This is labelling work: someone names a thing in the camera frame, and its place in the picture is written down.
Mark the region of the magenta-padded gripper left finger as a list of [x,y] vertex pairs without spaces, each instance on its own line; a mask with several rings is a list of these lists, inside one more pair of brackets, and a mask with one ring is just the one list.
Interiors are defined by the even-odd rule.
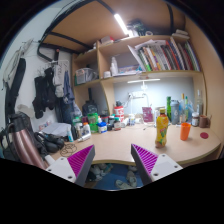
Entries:
[[47,171],[65,180],[83,187],[95,156],[95,146],[90,145],[70,157],[59,157],[54,160],[52,156],[45,157]]

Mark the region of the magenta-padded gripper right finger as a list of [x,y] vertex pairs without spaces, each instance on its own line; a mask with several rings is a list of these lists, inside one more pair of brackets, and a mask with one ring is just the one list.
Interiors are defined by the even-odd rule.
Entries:
[[167,154],[157,155],[136,144],[131,145],[131,155],[134,158],[144,185],[182,169],[182,167]]

